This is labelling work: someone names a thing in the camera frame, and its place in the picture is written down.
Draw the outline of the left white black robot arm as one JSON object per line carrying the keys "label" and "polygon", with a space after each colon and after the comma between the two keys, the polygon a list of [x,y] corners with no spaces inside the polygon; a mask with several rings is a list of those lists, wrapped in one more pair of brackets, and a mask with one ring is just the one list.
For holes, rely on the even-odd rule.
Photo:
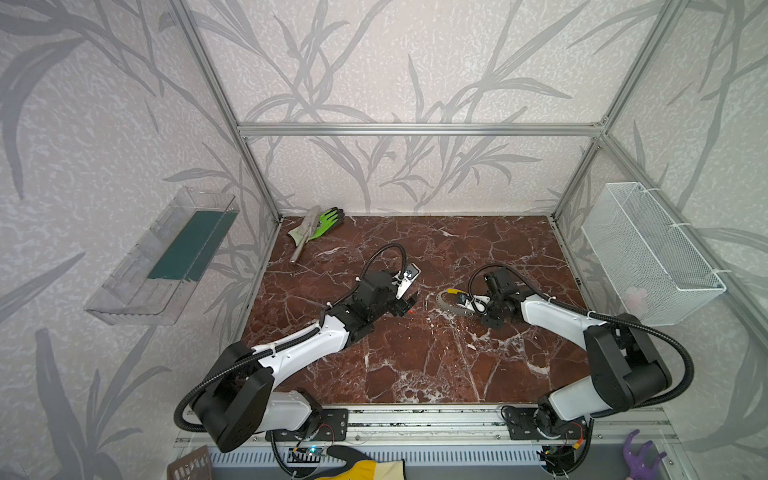
{"label": "left white black robot arm", "polygon": [[328,304],[308,327],[276,342],[247,346],[238,341],[218,357],[205,378],[179,401],[173,413],[182,431],[206,433],[222,452],[231,452],[252,435],[276,430],[314,433],[323,408],[305,391],[279,391],[289,377],[328,356],[339,353],[374,330],[389,314],[405,316],[416,299],[406,293],[420,275],[409,263],[405,248],[388,243],[400,255],[397,271],[372,271],[364,264],[355,286]]}

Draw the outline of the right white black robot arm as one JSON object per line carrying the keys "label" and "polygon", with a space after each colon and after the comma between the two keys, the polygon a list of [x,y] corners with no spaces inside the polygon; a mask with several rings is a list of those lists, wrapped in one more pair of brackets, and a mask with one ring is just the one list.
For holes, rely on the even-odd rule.
{"label": "right white black robot arm", "polygon": [[544,395],[533,407],[503,407],[511,437],[560,439],[572,423],[663,404],[693,383],[694,361],[683,344],[630,314],[612,316],[564,303],[510,265],[488,264],[474,274],[484,278],[487,292],[475,294],[470,279],[459,304],[484,324],[539,327],[587,355],[587,377]]}

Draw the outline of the keyring with yellow tag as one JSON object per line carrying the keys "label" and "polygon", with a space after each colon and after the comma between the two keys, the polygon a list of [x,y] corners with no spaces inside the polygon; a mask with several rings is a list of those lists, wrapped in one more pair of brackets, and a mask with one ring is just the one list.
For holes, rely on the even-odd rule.
{"label": "keyring with yellow tag", "polygon": [[443,312],[463,317],[478,315],[471,297],[462,290],[453,288],[443,290],[438,293],[437,301]]}

